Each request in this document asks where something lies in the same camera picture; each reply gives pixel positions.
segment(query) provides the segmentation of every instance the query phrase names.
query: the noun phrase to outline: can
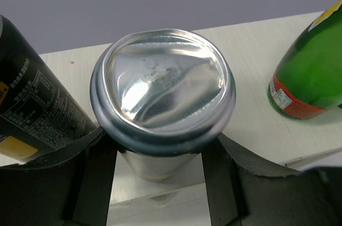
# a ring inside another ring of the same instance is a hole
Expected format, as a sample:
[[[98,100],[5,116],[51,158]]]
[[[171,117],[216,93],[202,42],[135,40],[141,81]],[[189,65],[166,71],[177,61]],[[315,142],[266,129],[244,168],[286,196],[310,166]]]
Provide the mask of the can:
[[[134,33],[97,61],[90,100],[140,177],[172,177],[227,125],[235,83],[221,52],[184,30]]]
[[[94,129],[40,56],[0,15],[0,153],[26,162]]]

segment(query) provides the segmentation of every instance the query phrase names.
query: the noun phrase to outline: red label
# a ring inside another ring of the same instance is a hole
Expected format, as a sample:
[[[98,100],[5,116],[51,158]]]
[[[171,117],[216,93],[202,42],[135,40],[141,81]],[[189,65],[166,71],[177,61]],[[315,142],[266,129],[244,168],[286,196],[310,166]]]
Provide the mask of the red label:
[[[295,98],[285,85],[279,81],[276,74],[274,74],[270,83],[270,91],[272,98],[278,107],[294,118],[309,119],[327,111],[320,107],[306,104]]]

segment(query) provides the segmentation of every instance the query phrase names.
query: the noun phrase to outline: table surface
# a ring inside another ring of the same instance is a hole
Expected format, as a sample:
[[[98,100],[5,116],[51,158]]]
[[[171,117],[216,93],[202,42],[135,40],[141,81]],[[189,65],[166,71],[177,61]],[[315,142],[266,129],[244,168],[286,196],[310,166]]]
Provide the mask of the table surface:
[[[236,82],[237,101],[224,133],[256,154],[285,164],[342,150],[342,110],[298,121],[278,114],[267,99],[271,76],[295,38],[319,15],[310,13],[195,31],[226,58]],[[89,99],[92,69],[109,44],[42,54],[41,57],[87,114],[96,120]],[[15,160],[0,160],[2,164]],[[112,203],[155,196],[204,182],[200,156],[174,179],[149,183],[118,157]]]

